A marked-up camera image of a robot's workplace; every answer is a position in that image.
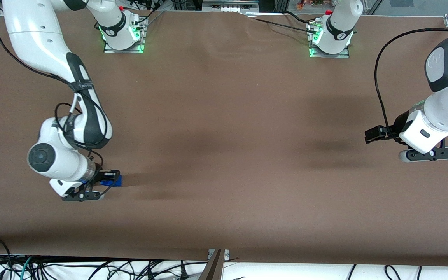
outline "table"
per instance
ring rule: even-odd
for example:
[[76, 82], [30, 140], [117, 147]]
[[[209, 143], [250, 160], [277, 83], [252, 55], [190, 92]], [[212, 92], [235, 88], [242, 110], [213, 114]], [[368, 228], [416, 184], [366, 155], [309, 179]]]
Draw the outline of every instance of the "table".
[[[350, 59], [310, 58], [304, 33], [235, 13], [166, 12], [143, 54], [103, 53], [87, 11], [59, 19], [114, 127], [99, 152], [124, 187], [66, 203], [27, 166], [41, 123], [72, 93], [0, 46], [0, 238], [13, 253], [206, 259], [229, 248], [241, 261], [448, 265], [448, 161], [402, 163], [402, 146], [364, 143], [383, 124], [381, 46], [441, 18], [362, 17]], [[9, 44], [4, 22], [0, 32]], [[446, 37], [410, 35], [383, 55], [392, 122], [431, 93], [424, 61]]]

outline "logo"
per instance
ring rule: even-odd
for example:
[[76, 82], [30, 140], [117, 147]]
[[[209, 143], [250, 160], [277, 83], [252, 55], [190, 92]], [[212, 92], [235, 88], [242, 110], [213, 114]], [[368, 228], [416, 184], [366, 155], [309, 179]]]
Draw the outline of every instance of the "logo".
[[440, 53], [434, 52], [432, 55], [430, 55], [430, 58], [428, 59], [428, 67], [432, 68], [434, 66], [439, 65], [440, 59], [441, 59]]

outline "robotic arm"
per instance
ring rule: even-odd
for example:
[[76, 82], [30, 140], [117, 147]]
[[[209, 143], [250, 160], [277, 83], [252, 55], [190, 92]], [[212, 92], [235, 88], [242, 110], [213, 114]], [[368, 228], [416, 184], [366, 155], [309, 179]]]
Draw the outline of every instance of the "robotic arm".
[[361, 0], [338, 0], [333, 13], [320, 18], [322, 30], [313, 43], [325, 53], [341, 53], [350, 44], [362, 11]]
[[[112, 48], [129, 48], [139, 40], [133, 33], [134, 14], [120, 11], [113, 0], [3, 1], [7, 30], [18, 58], [32, 68], [59, 76], [74, 92], [69, 115], [44, 121], [27, 158], [34, 171], [51, 178], [51, 186], [63, 200], [100, 199], [101, 194], [93, 192], [92, 185], [119, 177], [118, 170], [101, 170], [100, 165], [78, 152], [78, 148], [100, 149], [112, 137], [112, 125], [93, 82], [81, 59], [65, 44], [55, 14], [85, 7]], [[73, 115], [76, 103], [82, 113]]]
[[397, 117], [390, 131], [384, 126], [366, 131], [366, 143], [382, 140], [391, 133], [409, 146], [399, 155], [402, 161], [448, 159], [448, 147], [444, 144], [448, 136], [448, 38], [428, 55], [425, 73], [433, 94]]

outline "blue block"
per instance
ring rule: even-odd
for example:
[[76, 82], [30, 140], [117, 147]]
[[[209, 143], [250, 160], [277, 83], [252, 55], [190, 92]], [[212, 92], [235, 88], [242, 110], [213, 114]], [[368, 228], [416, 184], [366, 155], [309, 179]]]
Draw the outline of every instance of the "blue block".
[[100, 184], [103, 186], [107, 186], [107, 187], [120, 187], [122, 186], [122, 175], [119, 175], [119, 178], [117, 179], [117, 181], [113, 182], [113, 181], [100, 181]]

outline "cable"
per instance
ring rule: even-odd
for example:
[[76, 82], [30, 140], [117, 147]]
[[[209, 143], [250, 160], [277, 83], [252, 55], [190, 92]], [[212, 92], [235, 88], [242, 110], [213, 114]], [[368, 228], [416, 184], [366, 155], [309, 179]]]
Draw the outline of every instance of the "cable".
[[13, 53], [11, 53], [11, 52], [9, 51], [9, 49], [6, 47], [5, 43], [3, 43], [2, 39], [1, 39], [1, 36], [0, 36], [0, 44], [1, 44], [1, 46], [3, 47], [3, 49], [5, 49], [5, 51], [11, 56], [11, 58], [13, 58], [16, 62], [18, 62], [18, 63], [19, 63], [20, 65], [22, 65], [23, 67], [29, 69], [30, 71], [33, 71], [33, 72], [36, 73], [36, 74], [41, 75], [41, 76], [45, 76], [45, 77], [48, 77], [48, 78], [52, 78], [52, 79], [55, 79], [55, 80], [57, 80], [57, 81], [60, 81], [60, 82], [62, 82], [62, 83], [64, 83], [64, 84], [67, 84], [67, 81], [65, 81], [63, 78], [60, 78], [59, 76], [56, 76], [56, 75], [54, 75], [54, 74], [46, 74], [46, 73], [43, 73], [43, 72], [38, 71], [38, 70], [36, 70], [36, 69], [33, 69], [33, 68], [30, 67], [30, 66], [27, 66], [27, 65], [26, 65], [25, 63], [23, 63], [20, 59], [18, 59], [16, 56], [14, 56]]
[[416, 277], [416, 280], [420, 280], [420, 278], [421, 278], [421, 269], [423, 269], [423, 266], [419, 266], [419, 268], [418, 268], [418, 276]]
[[385, 275], [387, 276], [387, 278], [388, 278], [389, 280], [394, 280], [393, 278], [390, 277], [390, 275], [388, 275], [388, 271], [387, 271], [388, 268], [393, 269], [393, 272], [395, 273], [395, 275], [397, 275], [397, 279], [400, 280], [400, 275], [397, 273], [397, 271], [395, 270], [395, 268], [394, 268], [393, 266], [389, 265], [389, 264], [387, 264], [387, 265], [385, 266]]
[[8, 246], [0, 239], [0, 244], [3, 246], [3, 247], [5, 247], [5, 251], [7, 252], [7, 255], [8, 255], [8, 264], [9, 264], [9, 267], [10, 267], [10, 273], [9, 273], [9, 278], [10, 279], [12, 279], [11, 277], [12, 277], [12, 274], [13, 274], [13, 264], [11, 263], [11, 253], [9, 252], [9, 249], [8, 249]]
[[142, 20], [140, 20], [140, 21], [135, 21], [135, 25], [137, 25], [137, 24], [139, 24], [139, 23], [142, 23], [143, 21], [146, 21], [150, 16], [151, 16], [151, 14], [153, 14], [154, 13], [154, 11], [156, 11], [156, 9], [153, 9], [153, 10], [151, 10], [151, 12], [147, 15], [147, 16], [145, 16]]
[[[85, 149], [86, 151], [89, 151], [89, 149], [87, 148], [87, 146], [94, 146], [94, 145], [97, 145], [97, 144], [101, 143], [101, 142], [106, 138], [106, 136], [107, 136], [107, 131], [108, 131], [107, 117], [106, 117], [106, 115], [105, 115], [105, 112], [103, 112], [103, 109], [101, 109], [100, 105], [98, 105], [96, 102], [94, 102], [89, 96], [87, 96], [87, 95], [85, 95], [85, 94], [82, 94], [82, 92], [76, 92], [76, 94], [79, 94], [82, 98], [87, 99], [88, 101], [90, 101], [91, 103], [93, 103], [93, 105], [94, 105], [94, 106], [99, 110], [99, 112], [101, 113], [101, 116], [103, 117], [103, 122], [105, 123], [105, 132], [103, 133], [103, 137], [102, 137], [100, 140], [98, 140], [98, 141], [96, 141], [96, 142], [94, 142], [94, 143], [83, 143], [83, 142], [79, 142], [79, 141], [77, 141], [77, 140], [75, 140], [75, 139], [69, 139], [69, 140], [72, 140], [76, 145], [78, 145], [78, 147], [80, 147], [80, 148], [82, 148], [82, 149]], [[65, 128], [60, 124], [60, 121], [59, 121], [59, 119], [58, 119], [58, 108], [59, 108], [61, 105], [69, 105], [69, 104], [68, 104], [68, 103], [65, 103], [65, 102], [62, 102], [62, 103], [59, 103], [58, 105], [56, 105], [56, 107], [55, 107], [55, 122], [57, 123], [57, 126], [59, 127], [59, 129], [62, 131], [63, 136], [64, 136], [65, 138], [67, 138], [67, 134], [66, 134]], [[69, 115], [67, 116], [67, 119], [65, 119], [65, 122], [64, 122], [64, 123], [65, 123], [65, 126], [66, 126], [66, 124], [68, 124], [68, 120], [70, 119], [71, 116], [72, 116], [72, 114], [69, 113]]]
[[379, 65], [379, 60], [380, 60], [380, 58], [381, 58], [381, 54], [383, 53], [383, 51], [384, 51], [384, 50], [385, 50], [385, 49], [386, 49], [386, 48], [387, 48], [393, 41], [395, 41], [395, 40], [397, 40], [397, 39], [399, 39], [399, 38], [401, 38], [401, 37], [404, 37], [404, 36], [409, 35], [409, 34], [419, 33], [419, 32], [432, 32], [432, 31], [448, 32], [448, 29], [447, 29], [447, 28], [421, 28], [421, 29], [418, 29], [418, 30], [411, 30], [411, 31], [408, 31], [408, 32], [404, 32], [404, 33], [402, 33], [402, 34], [400, 34], [400, 35], [397, 35], [397, 36], [393, 37], [390, 41], [388, 41], [388, 42], [381, 48], [380, 52], [378, 53], [378, 57], [376, 58], [376, 63], [375, 63], [375, 65], [374, 65], [374, 86], [375, 86], [375, 88], [376, 88], [376, 94], [378, 95], [378, 99], [379, 99], [379, 102], [380, 102], [381, 112], [383, 113], [383, 118], [384, 118], [384, 120], [385, 120], [385, 126], [386, 126], [386, 129], [387, 129], [387, 131], [388, 131], [388, 135], [390, 135], [390, 138], [384, 138], [383, 140], [393, 139], [393, 140], [395, 140], [395, 142], [397, 142], [397, 143], [399, 143], [399, 144], [407, 145], [407, 144], [405, 144], [404, 142], [402, 142], [402, 141], [400, 141], [400, 140], [397, 139], [397, 137], [394, 135], [394, 133], [390, 130], [390, 126], [389, 126], [389, 124], [388, 124], [388, 118], [387, 118], [387, 116], [386, 116], [386, 111], [385, 111], [385, 105], [383, 104], [383, 100], [382, 100], [382, 98], [381, 98], [381, 94], [380, 94], [379, 87], [378, 87], [378, 65]]
[[178, 266], [173, 266], [173, 267], [171, 267], [171, 268], [164, 269], [163, 271], [159, 271], [159, 272], [157, 272], [157, 273], [154, 273], [153, 276], [152, 276], [152, 278], [155, 278], [155, 277], [157, 277], [157, 276], [160, 275], [160, 274], [168, 273], [170, 270], [173, 270], [173, 269], [176, 269], [176, 268], [180, 268], [180, 267], [182, 267], [182, 266], [190, 266], [190, 265], [192, 265], [192, 264], [206, 264], [206, 263], [207, 263], [207, 262], [189, 262], [188, 264], [180, 264], [180, 265], [178, 265]]
[[314, 21], [316, 18], [310, 19], [308, 21], [304, 21], [302, 18], [299, 18], [296, 14], [292, 13], [291, 11], [282, 11], [281, 14], [289, 14], [290, 16], [293, 16], [297, 21], [300, 21], [301, 23], [309, 23], [309, 21]]
[[350, 273], [348, 273], [348, 278], [347, 278], [347, 280], [350, 280], [350, 278], [352, 278], [352, 273], [354, 273], [354, 269], [355, 269], [355, 266], [356, 266], [357, 264], [354, 264], [353, 266], [352, 266], [352, 268], [350, 269]]
[[286, 28], [291, 28], [292, 30], [300, 30], [300, 31], [307, 32], [307, 33], [316, 33], [313, 30], [306, 30], [306, 29], [302, 29], [302, 28], [298, 28], [298, 27], [293, 27], [293, 26], [290, 26], [290, 25], [284, 25], [284, 24], [281, 24], [281, 23], [273, 23], [272, 21], [265, 21], [263, 19], [254, 18], [254, 17], [252, 17], [252, 18], [254, 20], [256, 20], [256, 21], [262, 21], [263, 23], [270, 23], [272, 25], [277, 25], [277, 26], [282, 26], [282, 27], [286, 27]]
[[20, 274], [20, 280], [23, 280], [23, 274], [24, 274], [24, 272], [25, 272], [25, 268], [29, 265], [30, 259], [32, 259], [32, 256], [30, 256], [30, 257], [25, 261], [25, 264], [23, 264], [23, 267], [22, 267], [22, 274]]

